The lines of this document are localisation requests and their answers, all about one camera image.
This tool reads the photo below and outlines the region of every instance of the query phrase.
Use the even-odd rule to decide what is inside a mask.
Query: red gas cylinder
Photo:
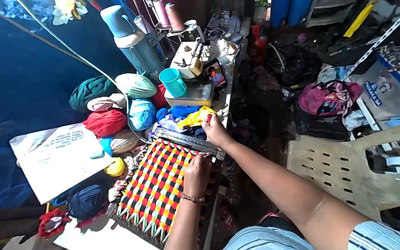
[[[248,39],[250,63],[254,66],[260,66],[266,59],[268,37],[261,34],[263,24],[249,27],[251,28],[251,36]]]

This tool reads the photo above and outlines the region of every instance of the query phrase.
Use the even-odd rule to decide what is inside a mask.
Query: teal plastic mug
[[[186,84],[181,80],[177,69],[165,69],[158,76],[164,87],[173,97],[180,97],[186,92]]]

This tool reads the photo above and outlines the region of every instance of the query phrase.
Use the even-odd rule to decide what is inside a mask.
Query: bracelet
[[[188,201],[191,201],[191,202],[194,202],[194,203],[204,202],[204,197],[202,197],[202,198],[194,198],[194,197],[186,195],[183,192],[181,192],[181,198],[185,199],[185,200],[188,200]]]

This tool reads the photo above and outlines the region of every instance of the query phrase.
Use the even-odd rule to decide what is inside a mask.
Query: woven rag mat
[[[156,139],[123,190],[117,216],[140,228],[144,234],[165,242],[180,203],[184,170],[198,154],[198,151]]]

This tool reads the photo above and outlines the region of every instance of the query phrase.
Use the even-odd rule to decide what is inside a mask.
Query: phone screen
[[[214,82],[216,87],[225,83],[225,76],[223,75],[218,62],[207,67],[204,71],[209,79]]]

